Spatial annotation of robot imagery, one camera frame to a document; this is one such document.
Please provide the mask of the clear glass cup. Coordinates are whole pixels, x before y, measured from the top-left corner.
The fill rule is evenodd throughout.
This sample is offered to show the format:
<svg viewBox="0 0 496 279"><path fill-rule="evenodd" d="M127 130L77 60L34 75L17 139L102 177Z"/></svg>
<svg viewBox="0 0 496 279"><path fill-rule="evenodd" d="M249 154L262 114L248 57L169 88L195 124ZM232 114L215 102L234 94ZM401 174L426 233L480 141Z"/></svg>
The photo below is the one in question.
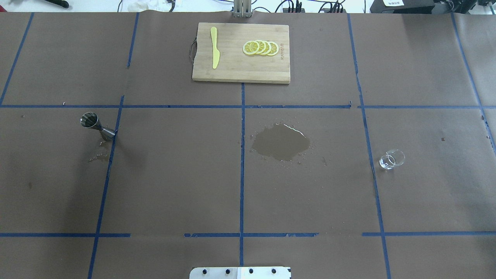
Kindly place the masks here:
<svg viewBox="0 0 496 279"><path fill-rule="evenodd" d="M391 170L402 166L405 162L405 154L401 150L388 150L380 159L379 166L385 170Z"/></svg>

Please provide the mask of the steel jigger measuring cup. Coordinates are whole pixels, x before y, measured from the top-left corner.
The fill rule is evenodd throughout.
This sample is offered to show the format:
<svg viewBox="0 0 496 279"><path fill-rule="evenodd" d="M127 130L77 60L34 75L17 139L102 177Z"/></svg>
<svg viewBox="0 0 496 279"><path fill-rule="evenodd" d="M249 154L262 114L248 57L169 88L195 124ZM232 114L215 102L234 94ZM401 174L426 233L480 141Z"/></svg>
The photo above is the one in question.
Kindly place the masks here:
<svg viewBox="0 0 496 279"><path fill-rule="evenodd" d="M113 129L103 127L100 118L94 112L84 113L79 122L84 128L97 130L104 141L113 141L115 138L116 132Z"/></svg>

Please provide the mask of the bamboo cutting board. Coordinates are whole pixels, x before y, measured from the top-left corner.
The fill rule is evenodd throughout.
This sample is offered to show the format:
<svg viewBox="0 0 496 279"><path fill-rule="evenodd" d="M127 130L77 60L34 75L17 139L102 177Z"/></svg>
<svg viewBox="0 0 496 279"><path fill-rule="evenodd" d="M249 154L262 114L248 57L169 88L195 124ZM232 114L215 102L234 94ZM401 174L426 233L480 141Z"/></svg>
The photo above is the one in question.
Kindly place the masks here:
<svg viewBox="0 0 496 279"><path fill-rule="evenodd" d="M216 69L212 69L212 26L218 30L217 47L221 54ZM276 42L279 52L274 56L246 55L243 45L252 40ZM290 30L287 25L200 22L196 43L194 81L290 83Z"/></svg>

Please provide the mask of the yellow plastic knife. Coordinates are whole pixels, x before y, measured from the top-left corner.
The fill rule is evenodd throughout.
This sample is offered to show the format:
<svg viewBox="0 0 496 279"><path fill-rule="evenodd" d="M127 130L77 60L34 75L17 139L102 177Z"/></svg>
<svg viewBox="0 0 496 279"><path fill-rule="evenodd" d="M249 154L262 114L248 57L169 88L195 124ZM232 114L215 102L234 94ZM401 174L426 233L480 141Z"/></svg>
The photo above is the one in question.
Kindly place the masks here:
<svg viewBox="0 0 496 279"><path fill-rule="evenodd" d="M217 69L221 54L217 47L218 30L215 26L210 28L210 35L212 42L212 69Z"/></svg>

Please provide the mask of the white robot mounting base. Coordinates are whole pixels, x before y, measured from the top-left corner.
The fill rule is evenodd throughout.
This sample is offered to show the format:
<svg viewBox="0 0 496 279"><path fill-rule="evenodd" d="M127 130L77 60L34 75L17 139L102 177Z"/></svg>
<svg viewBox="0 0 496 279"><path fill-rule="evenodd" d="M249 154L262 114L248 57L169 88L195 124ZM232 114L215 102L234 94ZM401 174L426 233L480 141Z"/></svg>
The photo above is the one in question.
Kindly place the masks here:
<svg viewBox="0 0 496 279"><path fill-rule="evenodd" d="M290 267L199 267L193 268L190 279L291 279Z"/></svg>

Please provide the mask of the crumpled white tissues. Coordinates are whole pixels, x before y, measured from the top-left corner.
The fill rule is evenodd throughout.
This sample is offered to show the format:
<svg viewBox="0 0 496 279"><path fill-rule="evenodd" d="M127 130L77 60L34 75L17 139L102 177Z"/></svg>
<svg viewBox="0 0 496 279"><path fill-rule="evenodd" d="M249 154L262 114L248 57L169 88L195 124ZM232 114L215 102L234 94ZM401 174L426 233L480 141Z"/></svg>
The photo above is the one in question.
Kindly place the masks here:
<svg viewBox="0 0 496 279"><path fill-rule="evenodd" d="M128 12L141 12L155 10L161 12L174 11L177 0L130 0L126 6Z"/></svg>

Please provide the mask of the aluminium frame post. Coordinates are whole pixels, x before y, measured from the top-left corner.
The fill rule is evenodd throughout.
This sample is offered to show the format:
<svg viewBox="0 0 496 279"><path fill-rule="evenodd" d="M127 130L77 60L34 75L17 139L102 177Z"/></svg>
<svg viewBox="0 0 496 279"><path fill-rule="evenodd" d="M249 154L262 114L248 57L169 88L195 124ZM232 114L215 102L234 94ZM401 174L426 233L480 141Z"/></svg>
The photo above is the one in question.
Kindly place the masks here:
<svg viewBox="0 0 496 279"><path fill-rule="evenodd" d="M251 0L233 0L232 14L236 18L250 18L253 15Z"/></svg>

